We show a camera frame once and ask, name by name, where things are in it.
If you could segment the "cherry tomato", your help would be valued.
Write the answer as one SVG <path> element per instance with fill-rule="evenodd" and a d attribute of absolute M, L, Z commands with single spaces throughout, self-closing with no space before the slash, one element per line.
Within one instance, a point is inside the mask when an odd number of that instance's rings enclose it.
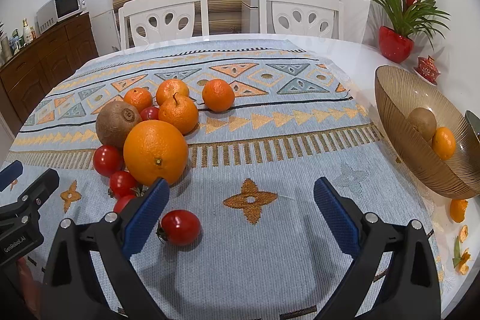
<path fill-rule="evenodd" d="M 143 121 L 147 120 L 158 120 L 159 119 L 159 108 L 155 106 L 149 106 L 143 109 L 140 113 Z"/>
<path fill-rule="evenodd" d="M 95 171 L 102 176 L 110 177 L 117 171 L 120 171 L 124 165 L 124 160 L 120 150 L 111 145 L 102 145 L 97 148 L 93 156 L 93 166 Z"/>
<path fill-rule="evenodd" d="M 134 200 L 136 199 L 137 196 L 134 195 L 134 194 L 129 194 L 127 196 L 122 196 L 121 198 L 119 198 L 117 201 L 116 201 L 116 204 L 114 205 L 114 208 L 113 208 L 113 211 L 116 213 L 116 214 L 119 214 L 123 208 L 126 207 L 126 205 L 128 204 L 128 202 L 130 202 L 131 200 Z"/>
<path fill-rule="evenodd" d="M 117 171 L 109 179 L 108 194 L 119 200 L 125 196 L 137 196 L 139 184 L 128 171 Z"/>
<path fill-rule="evenodd" d="M 196 241 L 201 230 L 195 214 L 189 210 L 172 210 L 160 219 L 156 235 L 162 241 L 183 247 Z"/>

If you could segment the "small brown kiwi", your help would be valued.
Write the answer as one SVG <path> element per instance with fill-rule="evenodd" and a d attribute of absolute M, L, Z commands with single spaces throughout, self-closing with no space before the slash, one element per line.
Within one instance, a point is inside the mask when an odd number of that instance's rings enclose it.
<path fill-rule="evenodd" d="M 134 106 L 124 101 L 112 101 L 98 113 L 95 130 L 102 145 L 123 149 L 128 133 L 141 121 L 142 117 Z"/>

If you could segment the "large orange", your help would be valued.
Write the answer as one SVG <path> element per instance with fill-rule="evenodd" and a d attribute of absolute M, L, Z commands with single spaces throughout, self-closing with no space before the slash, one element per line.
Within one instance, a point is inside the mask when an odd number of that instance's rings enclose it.
<path fill-rule="evenodd" d="M 162 178 L 173 185 L 185 171 L 188 146 L 172 124 L 147 120 L 128 133 L 123 155 L 128 172 L 140 184 L 150 187 Z"/>

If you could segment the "small mandarin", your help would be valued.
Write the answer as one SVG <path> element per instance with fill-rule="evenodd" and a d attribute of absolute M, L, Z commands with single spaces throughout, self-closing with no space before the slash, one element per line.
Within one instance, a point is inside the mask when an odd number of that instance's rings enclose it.
<path fill-rule="evenodd" d="M 134 106 L 138 112 L 142 112 L 152 106 L 153 98 L 146 88 L 132 88 L 124 96 L 124 101 Z"/>

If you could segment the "stemmed mandarin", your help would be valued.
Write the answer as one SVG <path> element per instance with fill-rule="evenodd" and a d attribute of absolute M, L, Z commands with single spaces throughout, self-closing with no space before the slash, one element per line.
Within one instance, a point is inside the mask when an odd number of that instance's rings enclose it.
<path fill-rule="evenodd" d="M 186 135 L 197 126 L 199 112 L 189 97 L 174 93 L 160 106 L 158 118 L 172 124 L 182 135 Z"/>

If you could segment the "large brown kiwi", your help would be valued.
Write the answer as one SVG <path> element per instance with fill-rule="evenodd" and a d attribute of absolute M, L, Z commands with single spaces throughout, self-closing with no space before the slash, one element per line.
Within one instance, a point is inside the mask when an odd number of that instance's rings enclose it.
<path fill-rule="evenodd" d="M 407 120 L 425 141 L 430 141 L 437 130 L 437 121 L 433 112 L 423 107 L 412 110 Z"/>

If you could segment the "brown wooden sideboard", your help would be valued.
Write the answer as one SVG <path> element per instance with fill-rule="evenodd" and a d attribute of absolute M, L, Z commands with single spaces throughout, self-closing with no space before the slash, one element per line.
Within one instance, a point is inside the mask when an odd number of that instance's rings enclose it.
<path fill-rule="evenodd" d="M 1 115 L 15 135 L 40 101 L 97 58 L 89 13 L 56 24 L 1 66 Z"/>

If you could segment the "bottles on sideboard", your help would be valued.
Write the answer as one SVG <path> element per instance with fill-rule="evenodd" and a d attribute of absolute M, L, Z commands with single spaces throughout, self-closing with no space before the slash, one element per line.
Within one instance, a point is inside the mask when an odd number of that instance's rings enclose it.
<path fill-rule="evenodd" d="M 22 29 L 14 29 L 8 36 L 1 30 L 1 65 L 7 64 L 13 57 L 36 39 L 36 33 L 27 19 L 22 20 Z"/>

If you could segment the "amber glass bowl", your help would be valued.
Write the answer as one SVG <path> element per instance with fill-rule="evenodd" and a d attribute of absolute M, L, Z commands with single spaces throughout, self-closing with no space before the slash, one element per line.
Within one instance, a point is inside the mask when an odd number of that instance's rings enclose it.
<path fill-rule="evenodd" d="M 465 117 L 437 88 L 401 67 L 375 71 L 375 99 L 385 132 L 408 169 L 430 190 L 451 199 L 479 194 L 479 141 Z M 407 120 L 417 107 L 430 110 L 440 127 L 456 140 L 456 151 L 443 161 Z"/>

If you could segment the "patterned blue table runner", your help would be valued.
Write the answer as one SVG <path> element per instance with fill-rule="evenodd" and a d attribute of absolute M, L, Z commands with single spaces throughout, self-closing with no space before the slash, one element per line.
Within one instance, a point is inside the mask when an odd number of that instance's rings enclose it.
<path fill-rule="evenodd" d="M 113 210 L 108 180 L 93 166 L 98 113 L 132 88 L 154 92 L 167 79 L 187 84 L 199 121 L 185 137 L 187 165 L 166 210 L 189 210 L 202 231 L 178 248 L 153 229 L 130 261 L 168 319 L 313 319 L 352 263 L 315 204 L 320 177 L 361 211 L 385 223 L 417 219 L 433 235 L 407 168 L 326 52 L 288 40 L 206 40 L 91 60 L 29 115 L 6 158 L 24 170 L 1 203 L 45 170 L 58 172 L 40 210 L 43 244 L 27 255 L 36 279 L 63 219 L 95 223 Z M 212 79 L 234 91 L 224 112 L 204 105 Z"/>

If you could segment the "white microwave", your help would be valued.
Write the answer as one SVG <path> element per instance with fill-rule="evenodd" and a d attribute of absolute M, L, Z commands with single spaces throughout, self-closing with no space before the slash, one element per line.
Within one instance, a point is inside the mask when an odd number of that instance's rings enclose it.
<path fill-rule="evenodd" d="M 37 11 L 38 32 L 43 34 L 56 23 L 80 15 L 86 9 L 86 0 L 49 0 Z"/>

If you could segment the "red star ornament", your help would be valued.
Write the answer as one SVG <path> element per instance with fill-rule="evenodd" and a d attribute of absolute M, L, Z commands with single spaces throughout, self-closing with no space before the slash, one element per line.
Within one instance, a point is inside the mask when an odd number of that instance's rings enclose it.
<path fill-rule="evenodd" d="M 417 65 L 413 70 L 431 85 L 437 85 L 437 79 L 441 75 L 441 72 L 435 65 L 435 60 L 431 56 L 427 58 L 419 56 Z"/>

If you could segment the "left white chair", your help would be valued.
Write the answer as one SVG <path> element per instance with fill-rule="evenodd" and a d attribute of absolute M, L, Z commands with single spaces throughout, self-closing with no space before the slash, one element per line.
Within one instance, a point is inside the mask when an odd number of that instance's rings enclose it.
<path fill-rule="evenodd" d="M 210 35 L 208 0 L 131 0 L 118 9 L 120 46 L 146 46 L 193 36 L 195 5 L 200 7 L 202 35 Z"/>

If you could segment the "white chair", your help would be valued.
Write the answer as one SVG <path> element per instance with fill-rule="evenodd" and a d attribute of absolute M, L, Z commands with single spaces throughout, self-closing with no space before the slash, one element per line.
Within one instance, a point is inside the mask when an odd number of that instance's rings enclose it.
<path fill-rule="evenodd" d="M 268 33 L 268 10 L 276 34 L 344 38 L 344 6 L 339 0 L 259 0 L 262 34 Z"/>
<path fill-rule="evenodd" d="M 193 36 L 195 5 L 200 7 L 202 35 L 210 35 L 208 0 L 131 0 L 118 9 L 120 46 L 146 46 Z"/>

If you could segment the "red potted plant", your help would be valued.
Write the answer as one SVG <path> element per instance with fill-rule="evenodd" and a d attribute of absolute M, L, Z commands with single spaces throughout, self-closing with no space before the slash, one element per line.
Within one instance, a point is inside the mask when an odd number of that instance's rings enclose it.
<path fill-rule="evenodd" d="M 389 27 L 378 29 L 381 54 L 400 64 L 413 51 L 413 37 L 423 35 L 429 43 L 436 35 L 444 36 L 448 30 L 450 14 L 439 9 L 437 0 L 368 0 L 381 7 L 389 19 Z"/>

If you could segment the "right white chair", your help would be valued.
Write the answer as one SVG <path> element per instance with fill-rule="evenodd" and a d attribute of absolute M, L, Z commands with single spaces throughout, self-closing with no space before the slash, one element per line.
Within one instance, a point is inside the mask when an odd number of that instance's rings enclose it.
<path fill-rule="evenodd" d="M 259 0 L 262 34 L 268 33 L 268 10 L 276 34 L 344 38 L 344 6 L 339 0 Z"/>

